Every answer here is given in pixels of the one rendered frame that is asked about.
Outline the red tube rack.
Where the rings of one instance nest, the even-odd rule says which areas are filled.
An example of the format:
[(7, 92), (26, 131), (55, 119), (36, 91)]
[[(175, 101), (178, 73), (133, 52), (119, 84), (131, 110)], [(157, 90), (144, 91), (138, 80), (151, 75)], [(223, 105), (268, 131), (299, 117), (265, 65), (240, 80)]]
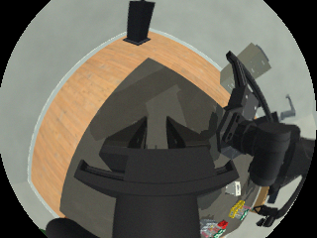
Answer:
[[(225, 224), (226, 223), (226, 224)], [(222, 226), (223, 224), (223, 226)], [(221, 226), (222, 228), (226, 228), (228, 222), (226, 222), (225, 220), (223, 220), (222, 222), (220, 222), (219, 224), (217, 224), (218, 226)], [(225, 226), (226, 225), (226, 226)]]

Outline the yellow tube rack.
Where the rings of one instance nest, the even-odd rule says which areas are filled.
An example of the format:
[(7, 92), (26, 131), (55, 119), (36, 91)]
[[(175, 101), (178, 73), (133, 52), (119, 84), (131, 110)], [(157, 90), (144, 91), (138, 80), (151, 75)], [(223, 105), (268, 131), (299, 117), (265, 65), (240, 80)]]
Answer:
[[(239, 208), (241, 208), (242, 207), (242, 205), (244, 205), (244, 201), (242, 201), (242, 200), (240, 200), (237, 204), (235, 204), (232, 208), (231, 208), (231, 210), (230, 210), (230, 213), (229, 213), (229, 216), (230, 217), (232, 217), (232, 218), (234, 218), (234, 216), (235, 216), (235, 213), (238, 211), (238, 209)], [(238, 205), (239, 204), (239, 205)], [(240, 205), (241, 204), (241, 205)], [(235, 207), (237, 206), (237, 209), (235, 210)], [(239, 207), (238, 207), (239, 206)]]

